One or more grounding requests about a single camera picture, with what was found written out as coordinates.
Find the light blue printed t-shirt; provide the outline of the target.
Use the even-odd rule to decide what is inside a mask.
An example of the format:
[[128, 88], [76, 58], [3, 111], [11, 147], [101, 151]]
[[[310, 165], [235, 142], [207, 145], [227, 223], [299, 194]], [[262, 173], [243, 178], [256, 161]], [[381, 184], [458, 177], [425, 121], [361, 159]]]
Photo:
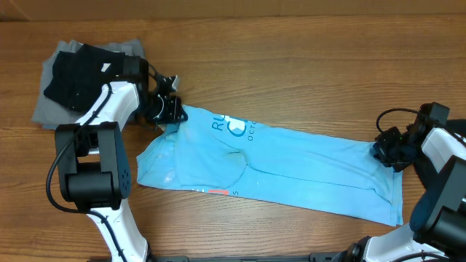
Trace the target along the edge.
[[402, 224], [402, 175], [374, 158], [371, 143], [186, 112], [138, 156], [139, 184]]

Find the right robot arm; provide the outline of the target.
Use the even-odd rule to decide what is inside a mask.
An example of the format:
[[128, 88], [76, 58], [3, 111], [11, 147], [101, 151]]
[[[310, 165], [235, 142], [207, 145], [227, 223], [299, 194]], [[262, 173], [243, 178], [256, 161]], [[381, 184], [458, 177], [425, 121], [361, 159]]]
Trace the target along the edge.
[[436, 174], [415, 205], [409, 224], [366, 237], [323, 260], [464, 261], [465, 137], [445, 127], [431, 129], [421, 145]]

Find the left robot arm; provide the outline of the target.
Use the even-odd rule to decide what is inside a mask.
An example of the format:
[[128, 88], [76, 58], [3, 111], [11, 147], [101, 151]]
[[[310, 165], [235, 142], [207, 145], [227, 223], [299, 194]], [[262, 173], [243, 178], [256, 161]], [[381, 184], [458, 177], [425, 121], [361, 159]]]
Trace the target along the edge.
[[132, 178], [122, 130], [134, 116], [154, 126], [185, 122], [176, 95], [180, 79], [162, 75], [138, 56], [85, 58], [72, 63], [71, 74], [75, 83], [101, 92], [81, 119], [56, 129], [47, 198], [58, 210], [89, 217], [110, 261], [154, 261], [128, 202]]

